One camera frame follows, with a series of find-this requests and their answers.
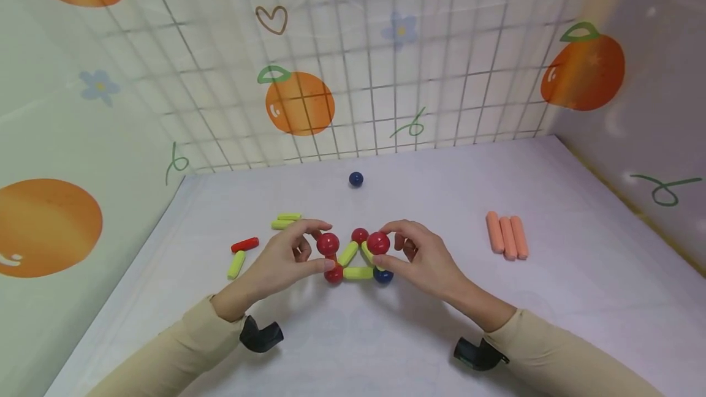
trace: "beige sleeve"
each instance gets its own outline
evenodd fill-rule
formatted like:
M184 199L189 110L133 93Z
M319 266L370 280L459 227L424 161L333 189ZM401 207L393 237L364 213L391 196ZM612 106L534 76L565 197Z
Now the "beige sleeve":
M517 377L550 396L662 397L618 360L526 309L485 339Z
M220 319L210 297L118 366L87 397L176 397L238 345L241 319Z

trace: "red ball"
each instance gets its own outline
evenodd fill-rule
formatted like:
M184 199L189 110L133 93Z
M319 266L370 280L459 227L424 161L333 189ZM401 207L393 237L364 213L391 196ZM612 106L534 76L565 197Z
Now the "red ball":
M358 245L363 244L368 239L368 231L365 229L355 229L351 234L351 240L358 243Z
M338 252L339 245L340 243L338 242L338 236L333 233L325 233L316 240L316 249L319 250L319 253L324 256L336 254L336 252Z
M372 254L385 254L390 249L390 238L385 233L374 232L368 236L368 250Z
M324 277L329 284L338 284L340 281L343 281L343 267L337 263L336 268L324 273Z

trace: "person's left hand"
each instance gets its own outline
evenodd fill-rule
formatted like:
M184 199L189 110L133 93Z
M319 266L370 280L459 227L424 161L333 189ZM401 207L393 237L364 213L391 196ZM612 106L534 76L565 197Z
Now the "person's left hand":
M330 230L328 222L317 219L295 221L270 239L250 268L211 298L216 313L235 321L256 301L287 289L295 282L335 267L330 259L313 259L305 234L318 239L321 230Z

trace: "hand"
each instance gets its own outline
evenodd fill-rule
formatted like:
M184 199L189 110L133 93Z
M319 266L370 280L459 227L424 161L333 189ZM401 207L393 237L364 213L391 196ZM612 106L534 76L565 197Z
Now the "hand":
M388 222L380 231L395 232L395 249L403 250L409 262L379 254L373 257L377 266L398 273L424 293L446 301L483 331L496 331L514 316L515 307L466 278L443 240L419 222Z
M381 254L373 257L377 266L398 273L424 293L445 301L468 282L443 240L419 222L388 222L380 231L395 232L395 250L403 250L409 262Z
M305 234L317 239L328 222L316 219L295 221L270 239L250 268L211 299L218 316L234 322L256 301L292 286L298 280L335 267L330 259L313 259Z

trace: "finger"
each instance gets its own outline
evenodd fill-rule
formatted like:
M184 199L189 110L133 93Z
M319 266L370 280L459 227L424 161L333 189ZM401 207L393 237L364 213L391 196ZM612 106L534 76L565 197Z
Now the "finger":
M333 226L328 222L317 219L301 219L289 224L287 228L282 231L282 233L285 234L292 243L294 243L296 238L305 233L313 234L320 230L331 230L331 227Z
M414 244L413 240L408 239L408 240L404 241L403 249L404 250L415 250L415 249L417 249L417 245Z
M401 233L395 233L395 250L401 250L404 247L404 236Z
M292 254L294 255L294 261L299 261L299 256L302 254L302 252L299 252L299 249L296 247L292 247Z
M306 261L297 264L297 271L299 278L305 278L316 273L323 273L325 271L333 270L336 267L336 263L331 261L331 259L321 258L312 259L311 261Z
M388 222L382 226L380 231L385 234L389 234L390 232L401 233L405 238L409 238L415 243L419 243L424 236L424 231L422 229L419 229L419 227L413 224L412 221L405 219Z
M387 254L376 254L373 257L373 263L378 267L385 268L387 271L398 273L404 278L409 278L412 271L412 264Z
M298 243L299 251L302 252L309 252L311 254L311 245L308 243L306 238L304 236L301 236L299 238L299 243Z
M412 222L412 224L414 224L414 225L418 226L418 227L419 227L419 229L422 229L423 231L426 231L426 232L428 232L428 233L432 233L432 231L431 231L431 230L429 230L429 229L427 229L427 226L426 226L426 225L423 225L423 224L421 224L421 222L417 222L417 221L410 221L410 222Z
M297 262L306 262L311 257L311 248L301 250Z
M405 248L404 249L404 256L407 257L407 260L409 262L414 262L414 257L417 256L417 249Z

